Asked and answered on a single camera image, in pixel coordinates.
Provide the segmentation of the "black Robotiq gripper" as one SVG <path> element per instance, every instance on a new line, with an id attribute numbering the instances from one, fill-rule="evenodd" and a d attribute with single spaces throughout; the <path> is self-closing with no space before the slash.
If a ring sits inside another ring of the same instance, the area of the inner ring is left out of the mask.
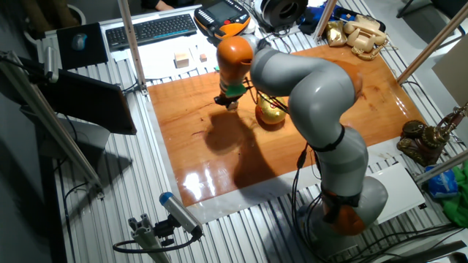
<path id="1" fill-rule="evenodd" d="M 214 98 L 214 102 L 218 105 L 225 106 L 227 109 L 230 107 L 231 103 L 235 101 L 235 98 L 228 98 L 225 94 L 220 94 Z"/>

